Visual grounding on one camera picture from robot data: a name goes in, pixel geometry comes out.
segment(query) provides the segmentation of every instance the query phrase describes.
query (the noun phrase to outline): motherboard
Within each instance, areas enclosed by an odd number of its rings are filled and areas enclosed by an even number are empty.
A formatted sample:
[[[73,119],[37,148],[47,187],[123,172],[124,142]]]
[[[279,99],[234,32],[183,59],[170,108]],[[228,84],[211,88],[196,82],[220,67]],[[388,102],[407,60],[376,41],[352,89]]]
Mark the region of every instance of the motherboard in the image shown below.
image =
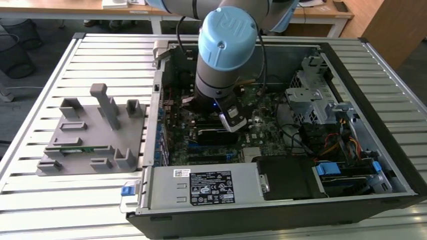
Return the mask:
[[[192,94],[192,87],[170,87],[164,91],[170,166],[244,163],[258,156],[287,154],[276,121],[278,93],[267,93],[260,99],[259,84],[236,87],[243,107],[254,107],[247,126],[227,132],[216,112],[196,114],[182,108],[182,98]]]

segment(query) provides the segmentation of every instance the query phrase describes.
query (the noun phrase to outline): metal slatted surface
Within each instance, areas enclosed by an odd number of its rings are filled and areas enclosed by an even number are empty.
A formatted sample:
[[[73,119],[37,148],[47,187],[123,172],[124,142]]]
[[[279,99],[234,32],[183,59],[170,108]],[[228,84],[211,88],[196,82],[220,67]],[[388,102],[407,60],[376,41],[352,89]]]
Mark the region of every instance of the metal slatted surface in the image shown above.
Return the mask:
[[[140,178],[140,172],[47,177],[39,177],[33,172],[61,116],[57,107],[64,97],[77,97],[81,104],[96,104],[89,97],[89,87],[93,83],[105,83],[107,93],[118,104],[128,99],[139,99],[150,104],[156,39],[175,38],[88,34],[84,39],[72,41],[0,163],[0,239],[146,239],[119,211],[122,185]],[[268,41],[278,42],[324,40],[268,38]],[[427,179],[427,117],[423,109],[358,40],[328,39],[328,42]],[[342,86],[336,85],[336,89],[344,95]],[[128,202],[130,205],[135,203],[136,198]],[[356,224],[234,234],[208,239],[395,239],[402,233],[406,238],[426,239],[427,228],[422,225],[426,222],[427,206],[418,204],[407,209],[387,211]]]

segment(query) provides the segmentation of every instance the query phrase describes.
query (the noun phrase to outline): blue latch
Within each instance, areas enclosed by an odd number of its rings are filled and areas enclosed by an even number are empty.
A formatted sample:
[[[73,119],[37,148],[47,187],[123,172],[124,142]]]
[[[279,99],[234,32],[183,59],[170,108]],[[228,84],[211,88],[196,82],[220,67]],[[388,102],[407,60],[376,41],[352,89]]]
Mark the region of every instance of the blue latch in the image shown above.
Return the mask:
[[[378,173],[383,170],[382,165],[380,165],[380,163],[379,163],[378,161],[374,161],[374,162],[372,162],[372,166],[374,166],[375,171],[376,171]]]
[[[135,186],[123,186],[122,187],[122,197],[135,195]]]
[[[342,174],[339,165],[336,162],[323,162],[315,167],[319,176]]]

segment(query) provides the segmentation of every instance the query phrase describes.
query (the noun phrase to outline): white label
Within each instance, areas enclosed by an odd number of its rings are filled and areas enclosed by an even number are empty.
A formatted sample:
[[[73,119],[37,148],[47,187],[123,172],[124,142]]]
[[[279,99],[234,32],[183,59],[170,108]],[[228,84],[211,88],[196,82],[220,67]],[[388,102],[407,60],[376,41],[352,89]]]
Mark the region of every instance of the white label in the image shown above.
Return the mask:
[[[60,150],[60,152],[64,154],[83,153],[80,149]]]
[[[224,194],[219,196],[219,198],[223,198],[223,199],[232,199],[234,197],[235,197],[234,194]]]
[[[130,4],[146,5],[146,1],[144,0],[127,0],[127,2]]]
[[[174,178],[190,177],[191,169],[174,169]]]
[[[130,11],[131,14],[148,14],[148,11]]]

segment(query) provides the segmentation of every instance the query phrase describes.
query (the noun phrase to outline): wooden desk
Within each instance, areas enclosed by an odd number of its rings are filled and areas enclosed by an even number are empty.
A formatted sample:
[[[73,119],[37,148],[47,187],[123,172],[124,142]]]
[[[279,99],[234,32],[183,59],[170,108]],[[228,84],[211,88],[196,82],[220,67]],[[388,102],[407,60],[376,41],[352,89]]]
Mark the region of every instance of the wooden desk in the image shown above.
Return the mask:
[[[143,5],[101,9],[101,0],[0,0],[0,17],[29,19],[148,20],[152,33],[162,34],[162,21],[178,21],[179,16]],[[328,37],[339,37],[350,12],[339,12],[332,0],[322,6],[296,9],[291,23],[332,25]]]

